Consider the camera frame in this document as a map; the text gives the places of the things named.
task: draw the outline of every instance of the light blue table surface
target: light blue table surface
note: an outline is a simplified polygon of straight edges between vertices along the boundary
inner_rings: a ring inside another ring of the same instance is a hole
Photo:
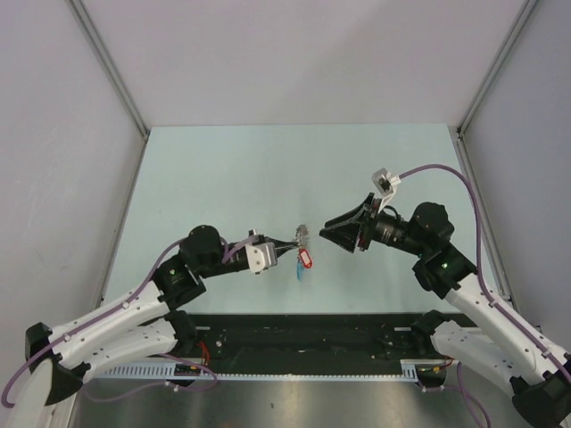
[[[195,226],[213,225],[229,242],[256,228],[289,240],[304,223],[325,221],[360,204],[374,171],[427,163],[459,164],[445,125],[303,125],[153,128],[105,299],[138,285],[156,257]],[[475,223],[463,184],[443,171],[407,178],[392,205],[406,219],[425,201],[446,206],[452,242],[475,260]],[[303,281],[295,254],[260,276],[241,272],[205,280],[194,313],[379,313],[454,311],[422,290],[416,258],[381,244],[350,254],[320,238]],[[484,275],[492,286],[491,269]]]

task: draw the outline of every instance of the white cable clip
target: white cable clip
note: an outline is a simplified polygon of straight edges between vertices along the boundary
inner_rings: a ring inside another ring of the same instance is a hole
[[[378,212],[381,212],[389,204],[391,199],[396,195],[397,185],[401,183],[399,176],[395,176],[386,168],[381,168],[371,178],[377,190],[381,193],[383,199],[378,207]]]
[[[498,305],[500,303],[499,299],[494,299],[492,300],[490,303],[488,303],[488,305],[490,306],[490,308],[494,308],[496,305]]]

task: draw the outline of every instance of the metal floor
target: metal floor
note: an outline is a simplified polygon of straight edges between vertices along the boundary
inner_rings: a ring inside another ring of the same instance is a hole
[[[98,397],[132,390],[141,381],[96,381]],[[469,390],[492,426],[528,427],[507,396],[473,373]],[[413,383],[225,382],[212,391],[174,393],[162,387],[110,404],[79,394],[70,427],[192,428],[432,428],[476,427],[456,392],[421,393]]]

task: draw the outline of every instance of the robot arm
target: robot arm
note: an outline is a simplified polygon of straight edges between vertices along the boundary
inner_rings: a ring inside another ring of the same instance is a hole
[[[243,270],[259,274],[298,242],[278,241],[252,230],[242,242],[228,244],[214,227],[199,226],[163,255],[175,246],[178,254],[158,260],[139,287],[117,300],[52,329],[39,323],[27,330],[30,370],[46,359],[52,361],[47,405],[68,398],[112,366],[161,353],[187,355],[196,329],[191,317],[176,309],[206,291],[203,278]]]
[[[384,199],[392,199],[400,179],[382,169],[373,182]],[[453,231],[442,205],[421,203],[407,222],[388,214],[386,202],[370,193],[355,210],[328,221],[319,234],[349,252],[378,242],[417,256],[412,270],[420,285],[471,318],[493,344],[436,311],[417,323],[417,332],[436,351],[471,366],[507,392],[532,426],[558,426],[571,412],[565,373],[571,371],[571,355],[480,281],[476,266],[450,243]]]

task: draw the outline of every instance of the red key tag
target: red key tag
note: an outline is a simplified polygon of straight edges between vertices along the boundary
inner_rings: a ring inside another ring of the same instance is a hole
[[[303,267],[306,269],[311,269],[313,266],[313,260],[311,259],[311,256],[306,249],[300,250],[300,261],[302,262]]]

